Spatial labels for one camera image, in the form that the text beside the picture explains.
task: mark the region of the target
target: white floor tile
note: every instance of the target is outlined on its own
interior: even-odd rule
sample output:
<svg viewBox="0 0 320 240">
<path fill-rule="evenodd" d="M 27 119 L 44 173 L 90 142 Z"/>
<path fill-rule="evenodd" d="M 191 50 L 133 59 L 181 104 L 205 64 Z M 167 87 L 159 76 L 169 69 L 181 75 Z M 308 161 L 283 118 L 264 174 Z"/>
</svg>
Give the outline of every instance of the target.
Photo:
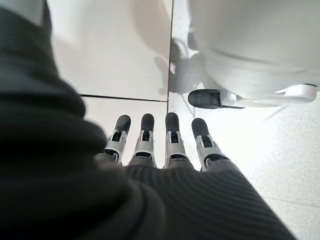
<svg viewBox="0 0 320 240">
<path fill-rule="evenodd" d="M 320 206 L 320 97 L 276 108 L 199 109 L 188 94 L 170 93 L 188 156 L 200 164 L 191 122 L 203 118 L 221 150 L 265 197 Z"/>
<path fill-rule="evenodd" d="M 84 97 L 86 105 L 85 118 L 98 124 L 106 135 L 112 134 L 117 119 L 121 115 L 131 118 L 131 127 L 127 137 L 126 148 L 122 164 L 126 166 L 134 153 L 137 138 L 140 133 L 141 118 L 150 113 L 154 116 L 154 155 L 158 168 L 165 164 L 165 117 L 167 114 L 166 102 L 122 100 L 110 98 Z"/>
<path fill-rule="evenodd" d="M 172 0 L 49 0 L 60 75 L 79 93 L 167 100 Z"/>
<path fill-rule="evenodd" d="M 320 207 L 264 199 L 299 240 L 320 239 Z"/>
</svg>

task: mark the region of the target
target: robotic hand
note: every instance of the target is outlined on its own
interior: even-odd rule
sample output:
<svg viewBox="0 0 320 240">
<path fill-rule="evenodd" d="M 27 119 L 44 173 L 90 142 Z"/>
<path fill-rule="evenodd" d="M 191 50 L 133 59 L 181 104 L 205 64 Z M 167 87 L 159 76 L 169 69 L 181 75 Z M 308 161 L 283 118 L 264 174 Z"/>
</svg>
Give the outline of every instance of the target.
<svg viewBox="0 0 320 240">
<path fill-rule="evenodd" d="M 147 113 L 142 117 L 141 130 L 135 150 L 128 165 L 144 165 L 156 168 L 154 155 L 154 117 Z M 131 119 L 127 115 L 118 118 L 112 135 L 108 138 L 104 153 L 96 156 L 100 163 L 114 161 L 122 165 L 121 160 L 127 142 Z M 165 117 L 165 164 L 164 169 L 189 168 L 194 169 L 184 147 L 179 128 L 177 114 L 170 112 Z M 196 118 L 192 122 L 192 131 L 196 141 L 196 149 L 201 163 L 202 172 L 217 172 L 225 169 L 239 171 L 213 141 L 206 122 Z"/>
</svg>

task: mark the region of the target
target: black fingertip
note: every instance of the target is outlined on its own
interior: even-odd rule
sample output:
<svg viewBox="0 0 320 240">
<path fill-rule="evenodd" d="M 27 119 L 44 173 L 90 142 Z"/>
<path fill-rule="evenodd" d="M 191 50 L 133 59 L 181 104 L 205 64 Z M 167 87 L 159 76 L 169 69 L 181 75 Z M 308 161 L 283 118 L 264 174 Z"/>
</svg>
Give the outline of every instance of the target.
<svg viewBox="0 0 320 240">
<path fill-rule="evenodd" d="M 179 131 L 179 118 L 174 112 L 169 112 L 165 116 L 165 130 L 166 132 L 176 133 Z"/>
<path fill-rule="evenodd" d="M 141 131 L 144 130 L 145 133 L 148 133 L 149 131 L 154 131 L 155 127 L 155 118 L 150 113 L 146 113 L 143 115 L 141 119 Z"/>
<path fill-rule="evenodd" d="M 209 135 L 208 126 L 207 126 L 205 120 L 203 120 L 202 118 L 194 119 L 192 121 L 191 126 L 192 126 L 194 139 L 196 139 L 197 136 L 199 136 L 199 135 L 201 135 L 201 136 Z"/>
<path fill-rule="evenodd" d="M 119 133 L 121 133 L 122 131 L 125 131 L 126 134 L 128 134 L 129 133 L 129 129 L 130 129 L 130 125 L 131 125 L 130 117 L 128 115 L 122 115 L 116 121 L 115 129 Z"/>
</svg>

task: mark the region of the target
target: white speckled floor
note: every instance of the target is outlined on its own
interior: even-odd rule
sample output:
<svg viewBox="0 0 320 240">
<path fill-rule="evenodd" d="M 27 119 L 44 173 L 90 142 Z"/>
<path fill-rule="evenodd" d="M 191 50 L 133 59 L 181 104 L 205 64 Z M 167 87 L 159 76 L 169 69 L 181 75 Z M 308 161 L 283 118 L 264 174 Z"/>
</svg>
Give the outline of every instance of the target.
<svg viewBox="0 0 320 240">
<path fill-rule="evenodd" d="M 186 2 L 173 6 L 168 110 L 179 116 L 190 160 L 200 169 L 191 122 L 203 118 L 222 151 L 297 238 L 320 239 L 320 95 L 312 103 L 275 108 L 192 107 L 189 92 L 215 86 L 188 47 Z"/>
</svg>

